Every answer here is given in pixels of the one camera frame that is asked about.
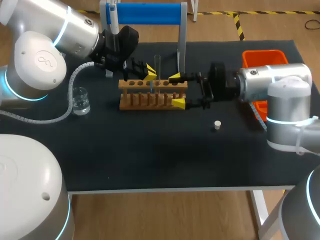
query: cable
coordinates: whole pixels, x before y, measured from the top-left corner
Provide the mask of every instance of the cable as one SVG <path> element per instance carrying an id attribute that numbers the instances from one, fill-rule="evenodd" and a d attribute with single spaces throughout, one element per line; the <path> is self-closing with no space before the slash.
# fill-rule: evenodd
<path id="1" fill-rule="evenodd" d="M 263 129 L 265 131 L 267 131 L 267 126 L 266 126 L 265 122 L 262 120 L 262 118 L 260 117 L 260 115 L 259 115 L 257 109 L 255 108 L 254 104 L 252 102 L 250 102 L 249 106 L 251 107 L 251 109 L 252 109 L 254 115 L 256 116 L 256 118 L 258 119 L 260 125 L 263 127 Z"/>
<path id="2" fill-rule="evenodd" d="M 51 120 L 33 120 L 33 119 L 25 118 L 23 116 L 16 115 L 8 111 L 3 111 L 3 110 L 0 110 L 0 115 L 5 115 L 7 117 L 10 117 L 19 121 L 23 121 L 28 124 L 53 124 L 66 119 L 70 115 L 73 108 L 73 86 L 74 86 L 74 81 L 76 76 L 78 75 L 78 73 L 81 72 L 81 70 L 88 67 L 93 67 L 94 65 L 95 63 L 93 61 L 84 63 L 78 66 L 77 69 L 74 70 L 74 72 L 72 73 L 69 80 L 69 85 L 68 85 L 68 109 L 65 112 L 65 114 L 63 114 L 62 116 L 55 119 L 51 119 Z"/>
<path id="3" fill-rule="evenodd" d="M 315 28 L 307 27 L 307 24 L 308 24 L 309 22 L 316 22 L 316 23 L 320 24 L 320 21 L 318 21 L 318 20 L 316 20 L 316 19 L 308 20 L 308 21 L 306 21 L 306 23 L 304 24 L 304 27 L 305 27 L 306 29 L 308 29 L 308 30 L 317 30 L 317 29 L 320 29 L 320 26 L 319 26 L 319 27 L 315 27 Z"/>

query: orange container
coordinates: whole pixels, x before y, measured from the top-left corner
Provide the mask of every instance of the orange container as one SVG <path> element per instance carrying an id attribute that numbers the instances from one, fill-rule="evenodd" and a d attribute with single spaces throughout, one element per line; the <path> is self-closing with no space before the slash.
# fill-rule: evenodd
<path id="1" fill-rule="evenodd" d="M 252 68 L 265 65 L 288 64 L 285 54 L 280 50 L 249 50 L 242 53 L 242 67 Z M 267 121 L 267 101 L 253 102 L 257 112 L 263 121 Z"/>

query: white bottle cap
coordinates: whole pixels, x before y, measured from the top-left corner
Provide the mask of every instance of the white bottle cap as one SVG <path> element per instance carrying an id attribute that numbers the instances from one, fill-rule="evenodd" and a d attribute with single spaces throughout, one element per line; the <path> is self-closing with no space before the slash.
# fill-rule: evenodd
<path id="1" fill-rule="evenodd" d="M 215 121 L 214 122 L 214 129 L 219 130 L 221 126 L 221 122 L 220 121 Z"/>

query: table leg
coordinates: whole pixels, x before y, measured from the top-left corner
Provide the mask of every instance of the table leg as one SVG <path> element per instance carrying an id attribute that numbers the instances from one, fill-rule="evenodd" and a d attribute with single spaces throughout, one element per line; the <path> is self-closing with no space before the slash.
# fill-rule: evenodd
<path id="1" fill-rule="evenodd" d="M 199 0 L 194 0 L 193 21 L 197 21 Z"/>
<path id="2" fill-rule="evenodd" d="M 279 223 L 279 209 L 284 200 L 285 195 L 280 199 L 277 205 L 274 207 L 270 215 L 264 221 L 262 226 L 258 230 L 258 235 L 260 240 L 271 240 L 276 232 L 280 228 Z"/>
<path id="3" fill-rule="evenodd" d="M 250 191 L 251 200 L 253 204 L 254 214 L 258 228 L 264 224 L 265 220 L 268 218 L 268 210 L 264 198 L 264 193 L 262 190 Z"/>
<path id="4" fill-rule="evenodd" d="M 192 13 L 195 14 L 195 0 L 190 0 L 191 7 L 192 7 Z"/>
<path id="5" fill-rule="evenodd" d="M 68 195 L 69 195 L 69 199 L 70 199 L 70 203 L 71 203 L 73 194 L 72 193 L 68 193 Z"/>

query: table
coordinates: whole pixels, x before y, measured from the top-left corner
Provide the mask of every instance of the table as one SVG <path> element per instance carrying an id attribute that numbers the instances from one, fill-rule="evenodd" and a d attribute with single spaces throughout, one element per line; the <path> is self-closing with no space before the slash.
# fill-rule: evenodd
<path id="1" fill-rule="evenodd" d="M 303 60 L 293 41 L 190 42 L 186 73 L 207 73 L 211 62 L 224 62 L 228 71 L 242 67 L 245 50 L 279 49 L 289 63 Z M 162 78 L 177 72 L 176 43 L 141 43 L 133 56 L 153 66 L 161 55 Z M 82 62 L 67 58 L 67 79 Z M 247 103 L 217 102 L 211 109 L 187 111 L 119 111 L 118 79 L 105 71 L 83 70 L 75 86 L 88 90 L 91 111 L 52 125 L 30 125 L 1 117 L 0 133 L 33 138 L 57 158 L 71 194 L 168 191 L 291 189 L 315 169 L 316 156 L 280 152 L 267 145 L 266 133 Z M 24 117 L 45 120 L 67 109 L 64 81 Z M 190 83 L 188 98 L 200 96 Z M 320 96 L 313 85 L 311 115 L 320 115 Z M 221 129 L 212 133 L 214 121 Z M 258 224 L 268 216 L 262 191 L 252 191 Z"/>

